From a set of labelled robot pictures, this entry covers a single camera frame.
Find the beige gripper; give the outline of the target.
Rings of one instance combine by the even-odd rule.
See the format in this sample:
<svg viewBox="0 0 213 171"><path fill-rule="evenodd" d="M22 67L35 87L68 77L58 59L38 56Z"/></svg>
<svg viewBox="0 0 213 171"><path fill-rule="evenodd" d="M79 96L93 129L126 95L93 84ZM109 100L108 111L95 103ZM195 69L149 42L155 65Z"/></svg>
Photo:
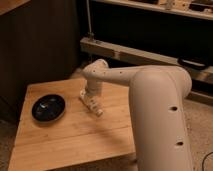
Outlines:
<svg viewBox="0 0 213 171"><path fill-rule="evenodd" d="M80 91L79 99L88 108L94 108L98 106L98 102L95 99L96 94L93 92L88 92L86 89Z"/></svg>

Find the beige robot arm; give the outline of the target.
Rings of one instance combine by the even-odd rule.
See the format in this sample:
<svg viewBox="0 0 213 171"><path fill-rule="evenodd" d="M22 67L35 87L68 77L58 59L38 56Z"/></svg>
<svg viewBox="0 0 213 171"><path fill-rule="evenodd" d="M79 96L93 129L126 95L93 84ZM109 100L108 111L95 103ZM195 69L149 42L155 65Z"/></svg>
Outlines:
<svg viewBox="0 0 213 171"><path fill-rule="evenodd" d="M183 112L192 88L189 73L179 66L144 65L111 68L99 59L87 65L80 92L83 104L100 116L94 97L104 82L127 86L138 171L193 171Z"/></svg>

